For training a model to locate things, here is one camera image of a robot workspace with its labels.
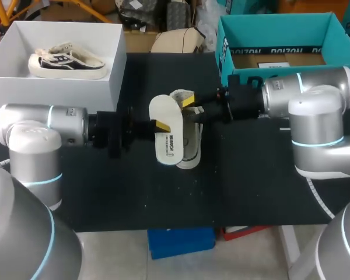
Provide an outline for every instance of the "sneaker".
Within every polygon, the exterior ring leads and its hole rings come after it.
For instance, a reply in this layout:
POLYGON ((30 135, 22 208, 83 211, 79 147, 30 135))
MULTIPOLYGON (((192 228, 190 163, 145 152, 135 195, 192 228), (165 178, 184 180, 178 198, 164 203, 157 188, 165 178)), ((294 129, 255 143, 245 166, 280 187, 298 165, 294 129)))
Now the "sneaker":
MULTIPOLYGON (((194 95, 194 92, 189 90, 175 90, 170 93, 178 105, 181 107, 182 101, 194 95)), ((199 114, 204 112, 204 109, 200 107, 189 107, 183 109, 183 116, 187 114, 199 114)), ((191 121, 183 122, 183 144, 184 144, 184 156, 182 161, 177 164, 177 167, 181 169, 195 168, 201 160, 201 135, 202 124, 197 124, 191 121)))
POLYGON ((75 78, 97 80, 106 76, 105 63, 77 45, 66 43, 48 51, 38 49, 29 59, 34 76, 50 79, 75 78))

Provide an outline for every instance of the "floor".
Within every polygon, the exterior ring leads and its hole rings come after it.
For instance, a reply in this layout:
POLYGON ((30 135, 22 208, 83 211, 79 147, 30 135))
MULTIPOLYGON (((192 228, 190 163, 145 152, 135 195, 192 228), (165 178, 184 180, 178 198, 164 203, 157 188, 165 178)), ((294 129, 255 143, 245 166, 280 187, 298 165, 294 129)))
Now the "floor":
MULTIPOLYGON (((297 226, 295 230, 302 249, 316 226, 297 226)), ((288 279, 277 227, 232 241, 218 240, 212 250, 155 261, 145 230, 78 235, 86 257, 83 280, 288 279)))

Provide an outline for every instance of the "black table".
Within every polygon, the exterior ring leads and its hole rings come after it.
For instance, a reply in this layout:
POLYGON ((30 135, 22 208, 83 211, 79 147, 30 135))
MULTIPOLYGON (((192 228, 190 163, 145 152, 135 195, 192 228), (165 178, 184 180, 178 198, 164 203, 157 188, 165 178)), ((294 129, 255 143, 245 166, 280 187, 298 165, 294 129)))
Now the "black table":
MULTIPOLYGON (((219 86, 213 54, 128 54, 118 109, 148 119, 150 100, 175 89, 219 86)), ((134 142, 111 160, 105 150, 62 150, 63 202, 57 214, 77 232, 198 226, 327 223, 293 164, 287 120, 260 119, 204 128, 193 170, 159 164, 154 143, 134 142)), ((345 115, 350 134, 350 110, 345 115)), ((0 160, 8 158, 0 145, 0 160)), ((350 178, 314 181, 333 213, 350 201, 350 178)))

